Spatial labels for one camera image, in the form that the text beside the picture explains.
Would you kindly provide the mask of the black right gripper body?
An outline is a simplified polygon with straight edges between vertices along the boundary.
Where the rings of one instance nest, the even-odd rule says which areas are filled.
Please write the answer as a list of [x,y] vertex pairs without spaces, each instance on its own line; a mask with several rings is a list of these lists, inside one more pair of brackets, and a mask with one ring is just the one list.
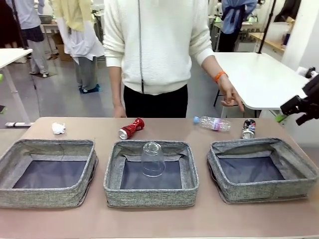
[[316,75],[304,87],[303,92],[307,95],[304,100],[306,101],[306,112],[311,116],[319,115],[319,76]]

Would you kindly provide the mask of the person's left hand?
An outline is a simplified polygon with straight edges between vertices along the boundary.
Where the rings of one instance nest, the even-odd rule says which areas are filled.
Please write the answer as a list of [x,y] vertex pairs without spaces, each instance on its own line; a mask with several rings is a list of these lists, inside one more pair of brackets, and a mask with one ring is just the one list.
[[242,104],[239,94],[231,84],[228,76],[226,74],[221,75],[218,78],[218,87],[221,93],[223,94],[223,100],[221,101],[224,107],[232,107],[237,105],[239,109],[243,112],[244,106]]

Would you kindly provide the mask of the person's right hand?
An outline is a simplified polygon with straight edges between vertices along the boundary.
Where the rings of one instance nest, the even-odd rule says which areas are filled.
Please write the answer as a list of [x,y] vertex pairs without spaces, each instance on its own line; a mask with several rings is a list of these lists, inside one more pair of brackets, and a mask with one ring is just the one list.
[[126,112],[123,105],[114,106],[113,117],[115,118],[126,118]]

